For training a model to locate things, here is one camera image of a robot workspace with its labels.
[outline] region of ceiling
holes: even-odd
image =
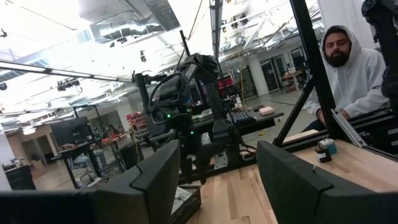
[[[191,53],[213,54],[210,2],[6,0],[0,4],[0,28],[7,32],[7,37],[0,38],[0,60],[119,78],[130,78],[133,71],[152,70],[150,73],[156,74],[179,60],[183,51],[180,30],[188,39]],[[314,4],[316,0],[307,0],[309,7]],[[239,19],[242,13],[246,14],[248,23],[238,22],[237,29],[233,29],[229,23],[231,17]],[[222,20],[227,24],[220,42],[230,42],[231,46],[222,50],[221,56],[263,43],[283,23],[292,22],[292,16],[288,0],[223,1]],[[101,33],[105,28],[112,32],[118,30],[124,23],[129,24],[131,33],[142,27],[146,28],[141,31],[147,33],[126,35],[124,43],[107,39]],[[238,37],[250,44],[246,47],[237,44]],[[146,62],[141,61],[141,51]],[[71,109],[60,113],[52,108],[109,103],[136,91],[134,85],[127,83],[89,79],[79,79],[79,87],[58,91],[57,82],[62,80],[67,79],[0,70],[0,82],[8,86],[6,91],[0,91],[2,112],[15,113],[0,119],[3,128],[4,123],[12,127],[30,126],[49,113],[53,116],[73,114]],[[16,113],[39,109],[48,112],[30,113],[24,115],[24,119],[19,119],[22,113]]]

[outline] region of light fixture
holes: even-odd
[[[8,70],[19,70],[19,71],[27,71],[27,72],[44,72],[45,68],[30,66],[30,65],[21,65],[16,63],[9,62],[0,62],[0,68],[8,69]]]
[[[22,131],[24,132],[24,135],[33,134],[33,133],[36,132],[36,128],[34,128],[34,127],[26,127]]]
[[[94,78],[97,78],[99,80],[107,80],[107,81],[117,81],[117,78],[114,77],[104,77],[102,75],[95,75]]]
[[[80,72],[71,72],[71,71],[63,71],[63,70],[56,70],[56,69],[53,69],[51,71],[51,74],[65,75],[65,76],[69,76],[69,77],[80,77],[80,78],[89,78],[92,76],[90,74],[84,74],[84,73],[80,73]]]

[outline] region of white hoodie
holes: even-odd
[[[362,49],[355,35],[348,28],[340,27],[347,31],[352,43],[348,62],[343,67],[335,68],[325,60],[323,49],[321,54],[336,108],[344,109],[354,118],[377,110],[389,101],[381,94],[382,75],[386,64],[378,51]],[[303,108],[313,115],[321,108],[315,89]]]

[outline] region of floor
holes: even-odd
[[[276,121],[276,125],[274,127],[243,136],[246,144],[256,146],[258,140],[272,142],[282,129],[284,123],[289,117],[289,114],[293,110],[294,104],[300,97],[300,94],[301,91],[293,91],[284,94],[281,94],[280,92],[273,92],[265,96],[245,100],[244,104],[248,107],[258,105],[270,106],[276,111],[283,112],[285,114],[283,117],[280,117],[280,121]],[[315,118],[312,115],[309,115],[306,111],[301,111],[288,136],[300,133],[314,119]],[[114,157],[109,150],[105,150],[105,153],[107,157],[107,163],[110,163],[114,160]],[[150,148],[143,149],[144,157],[148,157],[152,153],[153,151]],[[73,170],[75,177],[79,177],[83,172],[84,171],[81,169]],[[109,177],[111,179],[117,175],[118,173],[116,170],[112,170],[111,173],[109,173]],[[45,168],[45,174],[35,179],[34,182],[39,190],[73,189],[72,182],[63,161],[57,161],[49,164]],[[89,182],[89,178],[87,176],[82,178],[82,182],[83,184],[87,184]]]

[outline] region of wire basket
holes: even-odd
[[[179,186],[192,195],[172,214],[170,224],[186,224],[201,205],[200,186]]]

